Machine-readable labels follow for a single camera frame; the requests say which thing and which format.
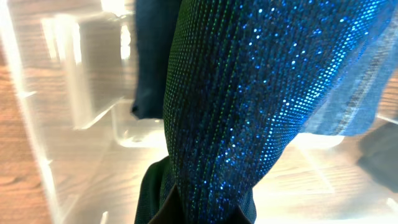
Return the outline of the blue green sequin cloth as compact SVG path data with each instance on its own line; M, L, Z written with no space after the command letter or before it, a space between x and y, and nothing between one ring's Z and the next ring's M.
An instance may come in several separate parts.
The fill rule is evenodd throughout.
M177 186L185 223L228 223L385 26L392 0L177 0L167 64L168 154L141 183L136 223Z

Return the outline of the blue denim jeans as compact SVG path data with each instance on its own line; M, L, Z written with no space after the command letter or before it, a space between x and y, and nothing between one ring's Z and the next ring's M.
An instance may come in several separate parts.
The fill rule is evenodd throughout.
M170 48L180 1L136 2L139 74L131 113L138 119L160 119ZM354 136L365 133L376 118L382 93L397 68L397 11L371 37L354 63L344 69L326 102L310 117L303 133Z

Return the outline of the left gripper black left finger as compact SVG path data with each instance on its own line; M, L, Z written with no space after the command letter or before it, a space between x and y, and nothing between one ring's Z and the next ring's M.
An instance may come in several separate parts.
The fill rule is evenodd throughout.
M163 203L161 209L150 220L149 224L184 224L185 217L178 194L177 186L174 185Z

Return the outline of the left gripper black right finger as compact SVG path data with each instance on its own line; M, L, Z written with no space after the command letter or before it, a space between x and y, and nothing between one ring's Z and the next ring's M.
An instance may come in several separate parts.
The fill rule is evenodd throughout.
M238 206L231 216L228 218L228 224L253 224L254 209L253 207Z

